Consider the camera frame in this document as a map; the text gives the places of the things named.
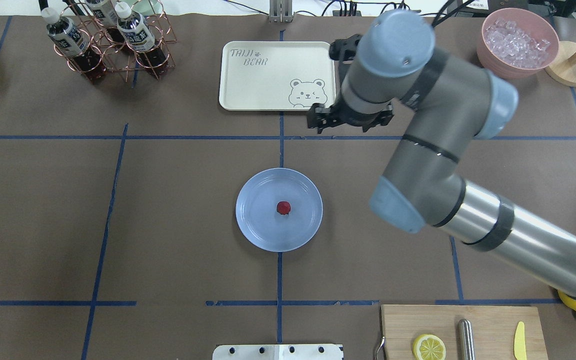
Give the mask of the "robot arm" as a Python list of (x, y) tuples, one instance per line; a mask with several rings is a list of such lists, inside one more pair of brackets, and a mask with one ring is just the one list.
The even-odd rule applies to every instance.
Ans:
[(370, 208), (408, 233), (425, 226), (553, 287), (576, 310), (576, 140), (499, 139), (513, 122), (555, 125), (570, 95), (538, 98), (451, 54), (418, 14), (390, 10), (330, 46), (342, 84), (307, 126), (364, 132), (412, 111)]

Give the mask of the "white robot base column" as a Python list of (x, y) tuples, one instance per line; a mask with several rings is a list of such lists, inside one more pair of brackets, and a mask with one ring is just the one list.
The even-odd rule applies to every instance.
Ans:
[(343, 360), (343, 346), (333, 343), (224, 344), (217, 346), (213, 360)]

